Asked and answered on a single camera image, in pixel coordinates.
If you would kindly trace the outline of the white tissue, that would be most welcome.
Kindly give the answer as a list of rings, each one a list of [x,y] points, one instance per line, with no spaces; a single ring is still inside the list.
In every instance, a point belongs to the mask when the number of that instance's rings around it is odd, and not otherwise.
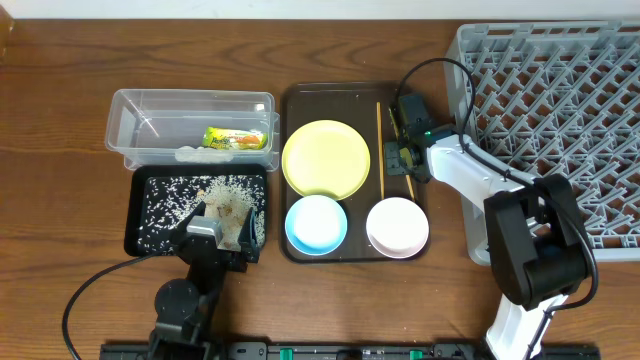
[[[214,148],[183,146],[175,151],[175,159],[184,163],[229,163],[234,155],[228,150],[217,150]]]

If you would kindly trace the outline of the wooden chopstick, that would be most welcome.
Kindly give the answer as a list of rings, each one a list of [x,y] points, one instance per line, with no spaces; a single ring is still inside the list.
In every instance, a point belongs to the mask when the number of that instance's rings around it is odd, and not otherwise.
[[[384,165],[384,142],[382,132],[382,109],[381,103],[376,103],[376,127],[377,127],[377,148],[378,148],[378,168],[380,182],[380,197],[385,198],[385,165]]]
[[[394,134],[395,134],[396,141],[399,141],[400,140],[399,128],[398,128],[398,124],[397,124],[397,122],[395,120],[393,109],[392,109],[391,106],[389,106],[389,116],[390,116],[391,123],[392,123],[393,129],[394,129]],[[415,196],[415,192],[414,192],[414,188],[413,188],[413,183],[412,183],[411,177],[410,177],[410,175],[408,173],[405,174],[405,180],[406,180],[406,183],[407,183],[407,187],[408,187],[408,190],[409,190],[409,194],[410,194],[411,200],[413,202],[416,202],[416,196]]]

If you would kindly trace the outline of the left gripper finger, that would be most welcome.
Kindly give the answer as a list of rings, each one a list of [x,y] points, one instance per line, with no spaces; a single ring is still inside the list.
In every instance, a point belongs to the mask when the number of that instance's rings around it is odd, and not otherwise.
[[[206,204],[204,202],[200,202],[183,220],[178,222],[170,231],[169,244],[181,245],[184,243],[190,237],[188,226],[197,217],[202,216],[205,209]]]
[[[247,213],[238,236],[238,244],[241,248],[241,254],[247,262],[257,263],[259,261],[259,244],[257,241],[255,211],[253,208],[250,208]]]

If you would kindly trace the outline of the green snack wrapper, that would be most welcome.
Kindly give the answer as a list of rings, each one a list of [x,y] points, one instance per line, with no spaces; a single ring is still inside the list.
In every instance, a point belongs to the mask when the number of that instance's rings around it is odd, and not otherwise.
[[[267,140],[267,134],[257,130],[208,127],[202,146],[217,150],[261,150]]]

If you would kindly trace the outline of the pink bowl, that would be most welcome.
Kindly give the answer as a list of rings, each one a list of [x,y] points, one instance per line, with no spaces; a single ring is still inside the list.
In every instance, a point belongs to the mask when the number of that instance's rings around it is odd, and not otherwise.
[[[392,259],[407,259],[426,246],[430,225],[416,203],[391,197],[372,207],[365,229],[370,244],[379,253]]]

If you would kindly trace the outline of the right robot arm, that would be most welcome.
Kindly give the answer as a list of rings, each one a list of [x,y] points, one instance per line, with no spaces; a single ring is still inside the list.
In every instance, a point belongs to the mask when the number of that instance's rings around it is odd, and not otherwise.
[[[515,170],[451,126],[407,125],[383,148],[391,175],[437,180],[481,213],[480,237],[502,293],[479,355],[536,359],[553,317],[582,307],[594,295],[570,301],[584,280],[598,286],[595,257],[568,179]]]

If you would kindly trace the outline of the light blue bowl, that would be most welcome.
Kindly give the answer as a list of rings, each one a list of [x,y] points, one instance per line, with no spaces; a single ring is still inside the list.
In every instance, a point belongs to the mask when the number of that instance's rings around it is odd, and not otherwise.
[[[323,195],[297,200],[284,223],[288,242],[299,252],[317,257],[336,250],[344,241],[348,220],[340,204]]]

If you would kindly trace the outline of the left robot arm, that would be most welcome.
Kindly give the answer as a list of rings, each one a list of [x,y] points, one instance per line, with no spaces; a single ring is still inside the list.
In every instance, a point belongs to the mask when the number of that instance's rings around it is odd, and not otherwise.
[[[224,342],[210,335],[215,307],[229,271],[245,272],[259,260],[255,212],[249,209],[237,237],[238,251],[218,247],[218,221],[206,217],[201,202],[169,233],[173,254],[189,265],[186,277],[166,282],[155,297],[157,319],[146,357],[151,360],[225,359]]]

